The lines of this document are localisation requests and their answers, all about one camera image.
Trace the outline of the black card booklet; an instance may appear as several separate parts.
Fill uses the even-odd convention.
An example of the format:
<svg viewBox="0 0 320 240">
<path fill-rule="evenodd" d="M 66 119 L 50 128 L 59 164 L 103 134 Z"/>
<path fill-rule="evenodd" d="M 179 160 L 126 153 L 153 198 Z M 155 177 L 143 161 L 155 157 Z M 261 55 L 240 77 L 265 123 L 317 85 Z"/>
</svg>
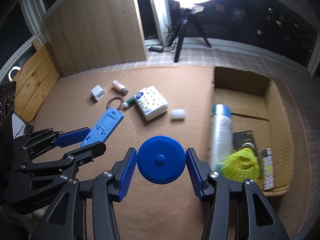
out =
<svg viewBox="0 0 320 240">
<path fill-rule="evenodd" d="M 254 153 L 257 151 L 256 143 L 251 130 L 233 133 L 233 148 L 235 150 L 242 150 L 250 148 Z"/>
</svg>

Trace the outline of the blue plastic phone stand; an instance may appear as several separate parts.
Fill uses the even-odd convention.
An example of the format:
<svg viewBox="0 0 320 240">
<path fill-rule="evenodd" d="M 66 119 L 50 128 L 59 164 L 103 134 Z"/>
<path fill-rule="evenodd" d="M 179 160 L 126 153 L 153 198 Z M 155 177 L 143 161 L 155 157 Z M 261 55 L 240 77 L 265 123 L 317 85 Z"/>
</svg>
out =
<svg viewBox="0 0 320 240">
<path fill-rule="evenodd" d="M 114 107 L 109 107 L 82 141 L 80 147 L 95 142 L 105 143 L 123 119 L 123 112 L 116 110 Z"/>
</svg>

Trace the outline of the yellow plastic shuttlecock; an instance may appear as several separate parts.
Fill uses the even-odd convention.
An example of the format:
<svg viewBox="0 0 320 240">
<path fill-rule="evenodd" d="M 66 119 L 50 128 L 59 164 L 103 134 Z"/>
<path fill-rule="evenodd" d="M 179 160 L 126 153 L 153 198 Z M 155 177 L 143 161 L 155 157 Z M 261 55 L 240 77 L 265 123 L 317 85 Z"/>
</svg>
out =
<svg viewBox="0 0 320 240">
<path fill-rule="evenodd" d="M 260 178 L 260 166 L 251 148 L 243 148 L 227 156 L 222 164 L 221 172 L 230 180 L 242 182 L 245 179 Z"/>
</svg>

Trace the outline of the patterned tissue pack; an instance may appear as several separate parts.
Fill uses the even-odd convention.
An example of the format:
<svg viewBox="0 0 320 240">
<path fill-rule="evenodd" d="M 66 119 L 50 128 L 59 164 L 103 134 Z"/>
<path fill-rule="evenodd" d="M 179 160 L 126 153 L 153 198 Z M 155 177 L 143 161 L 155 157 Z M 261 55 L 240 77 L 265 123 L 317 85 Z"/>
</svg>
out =
<svg viewBox="0 0 320 240">
<path fill-rule="evenodd" d="M 142 88 L 134 98 L 146 121 L 151 121 L 168 110 L 167 100 L 155 86 Z"/>
</svg>

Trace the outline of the blue round tape measure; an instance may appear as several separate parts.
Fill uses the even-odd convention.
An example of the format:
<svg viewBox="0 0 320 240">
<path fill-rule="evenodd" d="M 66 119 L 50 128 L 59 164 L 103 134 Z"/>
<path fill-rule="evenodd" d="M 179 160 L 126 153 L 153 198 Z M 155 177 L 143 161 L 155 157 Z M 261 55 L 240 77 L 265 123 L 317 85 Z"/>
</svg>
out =
<svg viewBox="0 0 320 240">
<path fill-rule="evenodd" d="M 178 141 L 159 135 L 146 140 L 137 154 L 140 174 L 154 184 L 168 184 L 183 173 L 185 151 Z"/>
</svg>

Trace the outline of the white blue Aqua bottle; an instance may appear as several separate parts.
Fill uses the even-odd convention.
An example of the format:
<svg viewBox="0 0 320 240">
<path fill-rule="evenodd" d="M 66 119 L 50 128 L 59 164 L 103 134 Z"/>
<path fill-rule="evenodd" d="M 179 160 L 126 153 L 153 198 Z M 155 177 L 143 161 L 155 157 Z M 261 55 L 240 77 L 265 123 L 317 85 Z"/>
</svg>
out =
<svg viewBox="0 0 320 240">
<path fill-rule="evenodd" d="M 233 152 L 231 111 L 228 106 L 216 104 L 212 111 L 209 165 L 212 171 L 221 172 L 225 159 Z"/>
</svg>

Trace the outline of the white USB charger cube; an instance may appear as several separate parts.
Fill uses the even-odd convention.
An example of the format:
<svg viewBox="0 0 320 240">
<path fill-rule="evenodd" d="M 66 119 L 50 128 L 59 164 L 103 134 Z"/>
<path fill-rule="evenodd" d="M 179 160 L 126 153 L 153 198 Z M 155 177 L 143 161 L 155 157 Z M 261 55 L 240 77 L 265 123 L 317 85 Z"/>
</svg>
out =
<svg viewBox="0 0 320 240">
<path fill-rule="evenodd" d="M 101 86 L 96 85 L 93 89 L 91 89 L 91 95 L 95 101 L 98 102 L 105 96 L 105 92 Z"/>
</svg>

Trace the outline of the pink lip balm tube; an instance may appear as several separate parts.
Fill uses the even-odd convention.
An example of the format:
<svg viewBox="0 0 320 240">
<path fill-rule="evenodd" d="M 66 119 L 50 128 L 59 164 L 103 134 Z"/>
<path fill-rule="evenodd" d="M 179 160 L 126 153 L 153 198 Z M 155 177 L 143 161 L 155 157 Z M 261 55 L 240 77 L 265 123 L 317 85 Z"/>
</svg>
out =
<svg viewBox="0 0 320 240">
<path fill-rule="evenodd" d="M 123 96 L 126 96 L 128 94 L 127 88 L 118 80 L 112 81 L 112 87 Z"/>
</svg>

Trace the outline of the pine plank headboard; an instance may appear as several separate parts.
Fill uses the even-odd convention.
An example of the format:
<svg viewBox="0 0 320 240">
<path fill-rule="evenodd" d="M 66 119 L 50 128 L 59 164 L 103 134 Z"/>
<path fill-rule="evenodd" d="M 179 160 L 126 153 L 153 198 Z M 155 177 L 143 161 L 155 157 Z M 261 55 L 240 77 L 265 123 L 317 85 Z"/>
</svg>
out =
<svg viewBox="0 0 320 240">
<path fill-rule="evenodd" d="M 39 48 L 15 75 L 15 113 L 31 121 L 61 76 L 51 44 Z"/>
</svg>

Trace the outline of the green white glue stick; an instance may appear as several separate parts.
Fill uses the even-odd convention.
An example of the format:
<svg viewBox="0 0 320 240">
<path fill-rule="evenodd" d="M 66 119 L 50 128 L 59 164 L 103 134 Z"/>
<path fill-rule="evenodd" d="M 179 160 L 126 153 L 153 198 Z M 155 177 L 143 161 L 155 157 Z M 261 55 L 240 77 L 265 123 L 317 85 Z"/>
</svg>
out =
<svg viewBox="0 0 320 240">
<path fill-rule="evenodd" d="M 123 107 L 125 109 L 128 109 L 130 106 L 132 106 L 135 103 L 135 101 L 136 101 L 136 96 L 133 95 L 123 103 Z"/>
</svg>

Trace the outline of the light wood board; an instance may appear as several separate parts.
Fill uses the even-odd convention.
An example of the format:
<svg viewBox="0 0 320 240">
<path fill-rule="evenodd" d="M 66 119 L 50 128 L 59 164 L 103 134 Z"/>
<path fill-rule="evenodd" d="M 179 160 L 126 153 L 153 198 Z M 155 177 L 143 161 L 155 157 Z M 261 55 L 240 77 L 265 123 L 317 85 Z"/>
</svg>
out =
<svg viewBox="0 0 320 240">
<path fill-rule="evenodd" d="M 137 0 L 58 0 L 43 26 L 65 76 L 147 59 Z"/>
</svg>

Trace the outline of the white eraser block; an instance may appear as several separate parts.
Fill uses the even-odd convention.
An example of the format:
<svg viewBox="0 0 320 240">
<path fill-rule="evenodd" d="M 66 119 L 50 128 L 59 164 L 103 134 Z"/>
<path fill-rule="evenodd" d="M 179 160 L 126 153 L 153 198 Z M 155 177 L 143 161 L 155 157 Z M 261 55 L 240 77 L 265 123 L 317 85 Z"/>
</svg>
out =
<svg viewBox="0 0 320 240">
<path fill-rule="evenodd" d="M 184 120 L 185 119 L 185 109 L 173 109 L 171 111 L 171 120 Z"/>
</svg>

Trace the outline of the cardboard box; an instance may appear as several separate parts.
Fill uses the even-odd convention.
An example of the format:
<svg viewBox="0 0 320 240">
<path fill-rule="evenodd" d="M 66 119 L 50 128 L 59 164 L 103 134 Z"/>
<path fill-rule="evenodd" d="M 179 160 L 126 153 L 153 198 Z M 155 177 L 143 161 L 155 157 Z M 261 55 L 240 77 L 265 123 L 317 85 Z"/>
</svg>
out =
<svg viewBox="0 0 320 240">
<path fill-rule="evenodd" d="M 231 110 L 232 131 L 251 131 L 258 152 L 272 151 L 273 187 L 257 184 L 267 197 L 281 196 L 290 189 L 294 146 L 289 116 L 275 79 L 255 72 L 227 67 L 214 68 L 213 102 Z"/>
</svg>

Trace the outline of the patterned white lighter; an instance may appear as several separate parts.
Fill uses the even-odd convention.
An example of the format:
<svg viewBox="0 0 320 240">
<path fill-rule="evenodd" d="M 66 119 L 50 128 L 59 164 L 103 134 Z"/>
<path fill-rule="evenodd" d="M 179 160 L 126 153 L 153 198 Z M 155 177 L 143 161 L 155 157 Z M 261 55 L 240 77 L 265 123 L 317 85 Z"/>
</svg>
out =
<svg viewBox="0 0 320 240">
<path fill-rule="evenodd" d="M 263 166 L 264 190 L 267 191 L 274 188 L 273 158 L 271 148 L 265 148 L 261 150 L 261 161 Z"/>
</svg>

